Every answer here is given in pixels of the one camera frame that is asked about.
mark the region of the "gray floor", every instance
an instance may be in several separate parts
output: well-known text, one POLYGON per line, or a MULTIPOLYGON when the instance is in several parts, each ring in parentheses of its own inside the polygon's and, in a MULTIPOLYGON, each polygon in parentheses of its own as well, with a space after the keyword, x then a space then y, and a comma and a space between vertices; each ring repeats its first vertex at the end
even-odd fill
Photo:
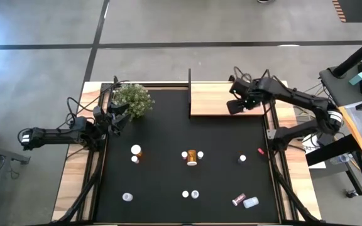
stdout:
MULTIPOLYGON (((0 45, 92 43, 103 0, 0 0, 0 45)), ((175 41, 362 40, 362 23, 342 23, 331 0, 112 0, 101 43, 175 41)), ((154 48, 99 50, 91 81, 225 80, 237 65, 253 77, 267 68, 289 86, 307 89, 318 72, 359 46, 154 48)), ((56 127, 65 99, 79 97, 90 50, 0 50, 0 147, 22 153, 17 132, 56 127)), ((50 220, 66 146, 27 152, 0 194, 0 225, 50 220)), ((324 220, 362 225, 362 197, 341 195, 346 175, 314 180, 324 220)))

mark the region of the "green plant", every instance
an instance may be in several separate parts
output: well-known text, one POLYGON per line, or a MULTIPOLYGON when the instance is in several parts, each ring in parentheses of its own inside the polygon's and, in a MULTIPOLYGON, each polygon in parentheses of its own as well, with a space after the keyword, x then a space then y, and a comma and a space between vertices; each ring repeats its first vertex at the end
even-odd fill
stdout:
POLYGON ((143 116, 147 110, 152 110, 152 105, 155 103, 148 91, 140 84, 122 85, 115 91, 113 102, 115 104, 129 104, 129 109, 126 112, 131 114, 130 120, 143 116))

